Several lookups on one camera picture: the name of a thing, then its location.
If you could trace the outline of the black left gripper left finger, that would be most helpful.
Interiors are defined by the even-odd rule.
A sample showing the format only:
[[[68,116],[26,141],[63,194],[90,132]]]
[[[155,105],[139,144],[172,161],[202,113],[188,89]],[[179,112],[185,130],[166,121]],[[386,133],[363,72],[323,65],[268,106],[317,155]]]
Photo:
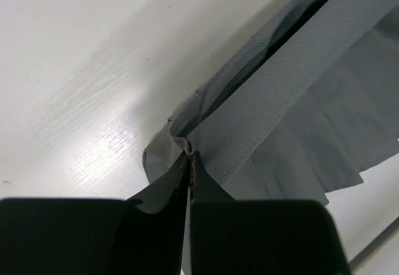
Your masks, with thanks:
[[[2,274],[179,274],[189,159],[127,200],[1,200]]]

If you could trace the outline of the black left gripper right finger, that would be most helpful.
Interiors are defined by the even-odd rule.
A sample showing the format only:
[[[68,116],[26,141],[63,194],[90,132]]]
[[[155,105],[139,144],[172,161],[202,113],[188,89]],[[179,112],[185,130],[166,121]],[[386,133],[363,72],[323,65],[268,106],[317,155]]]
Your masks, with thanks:
[[[335,224],[314,200],[238,201],[191,158],[193,274],[350,274]]]

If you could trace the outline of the grey pleated skirt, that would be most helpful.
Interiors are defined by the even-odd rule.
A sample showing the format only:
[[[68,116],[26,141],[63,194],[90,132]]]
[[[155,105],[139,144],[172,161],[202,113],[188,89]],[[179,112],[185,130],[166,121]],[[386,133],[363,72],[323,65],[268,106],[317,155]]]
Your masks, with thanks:
[[[180,153],[243,200],[313,199],[398,153],[398,0],[290,0],[143,152]]]

